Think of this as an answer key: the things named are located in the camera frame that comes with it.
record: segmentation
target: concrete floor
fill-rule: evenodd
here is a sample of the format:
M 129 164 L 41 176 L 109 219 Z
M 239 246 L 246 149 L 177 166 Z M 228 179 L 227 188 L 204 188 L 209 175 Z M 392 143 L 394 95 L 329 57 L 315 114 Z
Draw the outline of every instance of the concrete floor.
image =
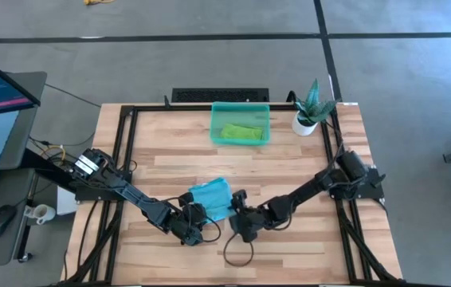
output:
M 450 32 L 451 0 L 323 0 L 330 33 Z M 305 0 L 0 0 L 0 37 L 187 33 L 315 33 Z M 331 41 L 345 101 L 358 101 L 383 184 L 405 279 L 451 285 L 451 39 Z M 312 80 L 330 97 L 319 40 L 0 45 L 0 68 L 43 70 L 48 82 L 98 104 L 161 102 L 173 87 L 266 87 L 272 100 Z M 75 143 L 98 109 L 46 88 L 32 136 Z M 84 129 L 77 130 L 76 121 Z M 71 149 L 79 153 L 85 146 Z M 58 280 L 71 218 L 34 229 L 37 256 L 0 267 L 0 285 Z

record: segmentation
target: wooden tabletop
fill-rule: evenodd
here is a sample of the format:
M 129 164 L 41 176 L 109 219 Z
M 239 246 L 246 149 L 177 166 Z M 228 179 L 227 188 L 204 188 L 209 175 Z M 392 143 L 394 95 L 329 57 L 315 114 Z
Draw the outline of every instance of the wooden tabletop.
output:
M 339 104 L 337 109 L 346 147 L 357 151 L 365 163 L 372 163 L 359 106 Z M 120 104 L 102 106 L 94 148 L 112 154 L 119 114 Z M 187 192 L 193 185 L 223 177 L 231 184 L 232 192 L 247 190 L 247 204 L 251 206 L 287 194 L 327 166 L 320 127 L 310 136 L 297 136 L 291 129 L 293 117 L 291 111 L 271 111 L 270 143 L 264 147 L 242 147 L 212 144 L 208 135 L 210 112 L 141 112 L 132 152 L 132 159 L 139 166 L 133 173 L 132 183 L 150 196 L 166 199 Z M 333 144 L 335 139 L 332 131 L 329 132 Z M 360 199 L 357 203 L 367 245 L 390 273 L 401 277 L 385 211 L 370 199 Z M 91 205 L 90 202 L 80 204 L 76 213 L 67 253 L 70 275 L 76 270 L 82 230 Z M 82 260 L 96 241 L 100 211 L 101 203 L 91 217 Z M 224 262 L 223 249 L 232 230 L 228 221 L 219 222 L 219 226 L 222 237 L 217 242 L 181 246 L 174 235 L 163 234 L 146 222 L 137 207 L 126 203 L 112 283 L 348 282 L 335 204 L 326 193 L 300 205 L 287 230 L 261 230 L 253 242 L 253 260 L 246 267 L 236 268 Z M 205 226 L 204 238 L 214 238 L 216 234 L 213 225 Z M 355 244 L 352 246 L 357 276 L 361 277 L 358 251 Z M 246 261 L 250 256 L 249 245 L 236 237 L 229 244 L 227 255 L 231 261 Z M 103 278 L 104 270 L 104 260 L 101 260 L 99 278 Z

